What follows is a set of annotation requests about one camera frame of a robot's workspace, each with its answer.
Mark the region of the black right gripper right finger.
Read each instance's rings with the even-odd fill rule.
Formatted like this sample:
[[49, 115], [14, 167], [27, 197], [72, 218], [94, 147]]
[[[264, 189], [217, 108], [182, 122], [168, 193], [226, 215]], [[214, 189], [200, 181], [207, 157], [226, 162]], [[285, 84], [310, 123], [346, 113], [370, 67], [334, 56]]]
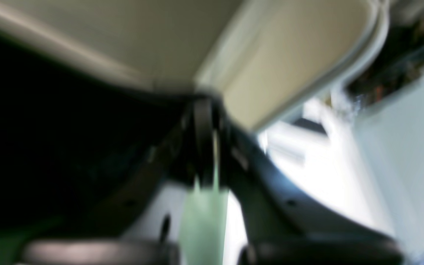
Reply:
[[251, 241], [393, 240], [311, 198], [272, 163], [257, 141], [232, 122], [222, 107], [216, 112], [216, 122], [219, 182], [238, 199]]

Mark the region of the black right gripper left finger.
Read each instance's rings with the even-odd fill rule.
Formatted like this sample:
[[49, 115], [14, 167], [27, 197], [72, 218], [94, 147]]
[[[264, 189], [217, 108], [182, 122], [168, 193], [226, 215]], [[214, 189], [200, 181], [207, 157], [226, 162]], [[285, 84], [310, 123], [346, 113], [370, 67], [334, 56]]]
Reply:
[[79, 218], [66, 225], [69, 236], [119, 236], [148, 208], [169, 178], [188, 186], [212, 185], [212, 100], [190, 104], [181, 119], [150, 151], [134, 175]]

